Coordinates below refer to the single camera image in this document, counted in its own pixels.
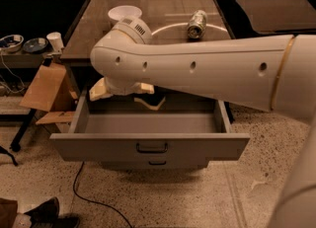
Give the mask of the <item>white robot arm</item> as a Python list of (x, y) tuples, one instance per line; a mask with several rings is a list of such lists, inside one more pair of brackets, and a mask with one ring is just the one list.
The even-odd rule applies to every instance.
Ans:
[(102, 78), (93, 101), (150, 93), (159, 86), (266, 112), (309, 125), (269, 228), (315, 228), (316, 37), (281, 35), (174, 44), (152, 43), (139, 18), (126, 16), (93, 47)]

